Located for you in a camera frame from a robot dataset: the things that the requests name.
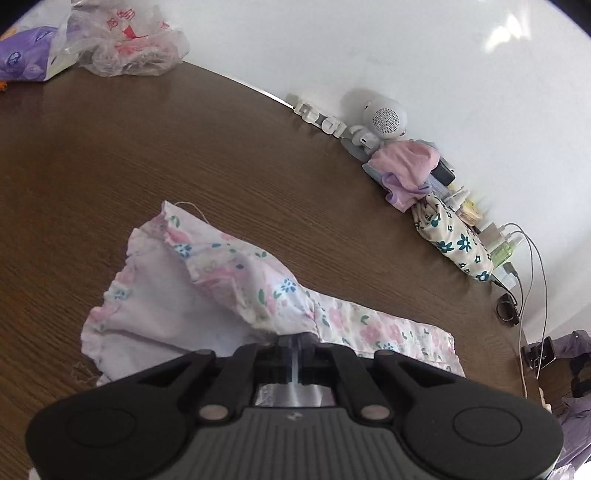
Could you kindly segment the white charger adapter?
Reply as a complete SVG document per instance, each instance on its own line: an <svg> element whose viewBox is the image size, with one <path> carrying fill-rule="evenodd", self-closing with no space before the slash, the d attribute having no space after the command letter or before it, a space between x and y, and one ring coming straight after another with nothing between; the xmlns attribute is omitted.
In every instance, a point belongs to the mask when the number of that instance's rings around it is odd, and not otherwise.
<svg viewBox="0 0 591 480"><path fill-rule="evenodd" d="M489 253L492 253L496 248L506 241L505 227L498 226L495 222L490 222L479 234L484 247Z"/></svg>

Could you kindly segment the purple cloth on chair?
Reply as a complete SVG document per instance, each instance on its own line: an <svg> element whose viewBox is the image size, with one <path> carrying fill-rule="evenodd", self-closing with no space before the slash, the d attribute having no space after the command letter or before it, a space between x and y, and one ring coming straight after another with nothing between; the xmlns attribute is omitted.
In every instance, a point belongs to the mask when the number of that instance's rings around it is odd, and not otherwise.
<svg viewBox="0 0 591 480"><path fill-rule="evenodd" d="M564 443L556 468L576 471L590 460L590 378L581 378L590 366L590 334L575 330L552 340L556 360L566 360L571 375L571 396L563 398L564 410L558 415Z"/></svg>

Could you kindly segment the white letter ornament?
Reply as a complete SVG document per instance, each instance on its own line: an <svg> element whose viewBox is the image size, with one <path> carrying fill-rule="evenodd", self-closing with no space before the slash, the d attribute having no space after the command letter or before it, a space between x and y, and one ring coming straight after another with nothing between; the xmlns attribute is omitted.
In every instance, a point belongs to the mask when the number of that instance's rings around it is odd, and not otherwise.
<svg viewBox="0 0 591 480"><path fill-rule="evenodd" d="M325 134L338 139L352 138L349 126L344 121L335 115L329 114L327 110L318 107L311 101L294 94L287 95L286 101L290 104L294 114L300 117L304 123L308 123Z"/></svg>

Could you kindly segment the pink purple folded cloth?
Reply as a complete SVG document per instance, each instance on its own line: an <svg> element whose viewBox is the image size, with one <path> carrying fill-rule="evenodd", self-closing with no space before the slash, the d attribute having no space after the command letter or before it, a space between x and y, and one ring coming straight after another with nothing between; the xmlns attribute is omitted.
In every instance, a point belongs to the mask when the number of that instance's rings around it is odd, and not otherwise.
<svg viewBox="0 0 591 480"><path fill-rule="evenodd" d="M402 213L433 192L428 178L441 156L420 141L396 141L374 153L363 164L370 178L387 192L386 200Z"/></svg>

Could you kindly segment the white teal floral folded cloth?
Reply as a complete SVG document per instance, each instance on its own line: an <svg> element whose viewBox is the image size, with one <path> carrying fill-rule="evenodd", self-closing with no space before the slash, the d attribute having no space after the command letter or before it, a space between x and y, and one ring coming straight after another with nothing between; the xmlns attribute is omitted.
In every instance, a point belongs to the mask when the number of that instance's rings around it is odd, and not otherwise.
<svg viewBox="0 0 591 480"><path fill-rule="evenodd" d="M490 254L478 236L434 194L412 206L416 230L467 276L488 282L494 269Z"/></svg>

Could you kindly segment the green spray bottle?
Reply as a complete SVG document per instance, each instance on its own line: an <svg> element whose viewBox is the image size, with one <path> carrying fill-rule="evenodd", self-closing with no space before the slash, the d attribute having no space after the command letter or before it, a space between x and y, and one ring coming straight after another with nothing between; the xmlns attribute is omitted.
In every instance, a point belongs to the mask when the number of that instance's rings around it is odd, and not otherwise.
<svg viewBox="0 0 591 480"><path fill-rule="evenodd" d="M509 260L513 254L513 241L504 241L497 246L491 253L490 258L493 263L493 269L497 269L507 260Z"/></svg>

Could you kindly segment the white round robot speaker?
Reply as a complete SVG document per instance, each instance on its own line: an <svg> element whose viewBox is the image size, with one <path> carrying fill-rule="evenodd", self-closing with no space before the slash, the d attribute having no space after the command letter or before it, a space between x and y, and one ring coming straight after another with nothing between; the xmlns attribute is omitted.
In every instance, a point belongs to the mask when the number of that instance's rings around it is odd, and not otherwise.
<svg viewBox="0 0 591 480"><path fill-rule="evenodd" d="M342 147L361 162L407 132L408 115L401 103L376 91L352 89L342 98L341 107L346 119Z"/></svg>

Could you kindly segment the black phone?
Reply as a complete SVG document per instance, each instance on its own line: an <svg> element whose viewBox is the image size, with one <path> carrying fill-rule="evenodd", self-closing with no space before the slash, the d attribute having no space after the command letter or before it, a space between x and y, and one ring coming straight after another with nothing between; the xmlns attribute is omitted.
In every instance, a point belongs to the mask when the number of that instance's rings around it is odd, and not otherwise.
<svg viewBox="0 0 591 480"><path fill-rule="evenodd" d="M542 342L521 348L522 358L531 370L542 370L556 360L553 340L547 336Z"/></svg>

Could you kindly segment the crumpled plastic bag red print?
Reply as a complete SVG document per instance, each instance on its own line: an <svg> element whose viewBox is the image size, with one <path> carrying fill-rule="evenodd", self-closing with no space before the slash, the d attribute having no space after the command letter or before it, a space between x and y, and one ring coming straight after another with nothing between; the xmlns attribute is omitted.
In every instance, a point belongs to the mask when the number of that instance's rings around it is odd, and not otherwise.
<svg viewBox="0 0 591 480"><path fill-rule="evenodd" d="M65 51L100 77L160 76L182 62L189 43L156 1L75 1Z"/></svg>

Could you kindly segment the purple tissue pack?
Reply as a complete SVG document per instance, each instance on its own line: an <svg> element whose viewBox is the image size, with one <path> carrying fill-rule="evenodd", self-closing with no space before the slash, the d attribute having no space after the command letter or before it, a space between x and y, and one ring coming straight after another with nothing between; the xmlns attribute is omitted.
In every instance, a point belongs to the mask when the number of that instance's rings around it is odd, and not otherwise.
<svg viewBox="0 0 591 480"><path fill-rule="evenodd" d="M46 82L76 63L56 27L18 30L1 40L2 82Z"/></svg>

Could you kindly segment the pink floral child garment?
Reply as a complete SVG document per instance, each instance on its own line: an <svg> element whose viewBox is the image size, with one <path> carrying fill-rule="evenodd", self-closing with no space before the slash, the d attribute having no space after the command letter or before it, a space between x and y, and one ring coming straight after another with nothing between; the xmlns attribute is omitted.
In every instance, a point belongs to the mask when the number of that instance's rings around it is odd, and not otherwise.
<svg viewBox="0 0 591 480"><path fill-rule="evenodd" d="M279 259L164 203L135 228L124 267L82 327L81 350L105 381L191 351L310 334L372 357L392 350L461 374L453 336L305 287Z"/></svg>

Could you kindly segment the black watch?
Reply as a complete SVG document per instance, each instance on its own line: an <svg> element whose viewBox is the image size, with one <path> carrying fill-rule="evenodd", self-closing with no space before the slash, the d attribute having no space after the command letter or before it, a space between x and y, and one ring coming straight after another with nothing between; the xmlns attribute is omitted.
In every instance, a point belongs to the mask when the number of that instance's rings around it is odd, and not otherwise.
<svg viewBox="0 0 591 480"><path fill-rule="evenodd" d="M518 304L515 298L509 294L503 294L496 303L495 313L504 323L516 326L520 323L520 314Z"/></svg>

